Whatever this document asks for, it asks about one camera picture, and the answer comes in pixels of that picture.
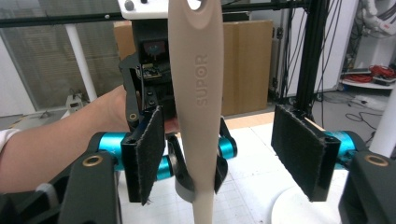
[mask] person's arm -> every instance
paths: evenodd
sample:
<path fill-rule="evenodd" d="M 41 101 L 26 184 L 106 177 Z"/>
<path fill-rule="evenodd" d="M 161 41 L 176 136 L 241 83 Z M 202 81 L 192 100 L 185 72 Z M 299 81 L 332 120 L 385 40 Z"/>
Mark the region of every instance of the person's arm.
<path fill-rule="evenodd" d="M 165 122 L 177 130 L 174 120 Z M 125 90 L 103 95 L 71 116 L 13 135 L 0 154 L 0 192 L 35 189 L 50 181 L 86 149 L 98 132 L 128 132 Z"/>

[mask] red object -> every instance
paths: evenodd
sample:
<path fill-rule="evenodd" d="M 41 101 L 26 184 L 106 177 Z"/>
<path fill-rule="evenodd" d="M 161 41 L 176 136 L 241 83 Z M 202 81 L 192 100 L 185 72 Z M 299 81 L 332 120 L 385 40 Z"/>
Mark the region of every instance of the red object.
<path fill-rule="evenodd" d="M 369 69 L 373 76 L 396 77 L 395 71 L 386 66 L 373 65 Z"/>
<path fill-rule="evenodd" d="M 369 83 L 373 80 L 373 76 L 366 74 L 352 74 L 352 75 L 346 75 L 344 79 L 359 83 Z"/>

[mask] white pole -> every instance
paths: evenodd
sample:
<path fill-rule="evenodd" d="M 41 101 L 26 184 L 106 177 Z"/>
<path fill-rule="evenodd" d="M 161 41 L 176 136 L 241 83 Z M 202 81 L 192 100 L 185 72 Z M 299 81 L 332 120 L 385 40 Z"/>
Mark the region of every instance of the white pole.
<path fill-rule="evenodd" d="M 90 70 L 88 69 L 87 61 L 85 61 L 84 51 L 82 50 L 81 42 L 79 41 L 78 32 L 75 24 L 66 24 L 66 31 L 69 35 L 70 43 L 78 63 L 79 72 L 84 81 L 85 89 L 87 90 L 90 101 L 97 98 L 95 87 L 93 86 Z"/>
<path fill-rule="evenodd" d="M 370 150 L 390 157 L 396 146 L 396 85 L 390 94 L 387 107 L 376 129 Z"/>

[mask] brass insert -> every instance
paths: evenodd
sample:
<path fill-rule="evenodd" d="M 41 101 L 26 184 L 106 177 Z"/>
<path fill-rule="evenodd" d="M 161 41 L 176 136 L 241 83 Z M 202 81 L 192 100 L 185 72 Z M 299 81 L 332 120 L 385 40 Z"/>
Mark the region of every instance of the brass insert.
<path fill-rule="evenodd" d="M 82 164 L 84 166 L 90 167 L 90 166 L 95 166 L 95 165 L 101 163 L 102 160 L 103 160 L 103 157 L 101 157 L 101 156 L 90 156 L 89 158 L 85 159 L 82 162 Z"/>

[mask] cardboard box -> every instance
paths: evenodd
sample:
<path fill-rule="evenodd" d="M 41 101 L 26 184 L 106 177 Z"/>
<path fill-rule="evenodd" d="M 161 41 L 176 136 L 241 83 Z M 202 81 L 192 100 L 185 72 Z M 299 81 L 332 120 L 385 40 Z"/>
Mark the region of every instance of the cardboard box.
<path fill-rule="evenodd" d="M 263 110 L 267 104 L 273 23 L 224 23 L 222 115 Z M 135 52 L 129 21 L 115 22 L 120 59 Z"/>
<path fill-rule="evenodd" d="M 114 36 L 116 37 L 120 60 L 136 52 L 132 23 L 130 21 L 114 22 Z"/>

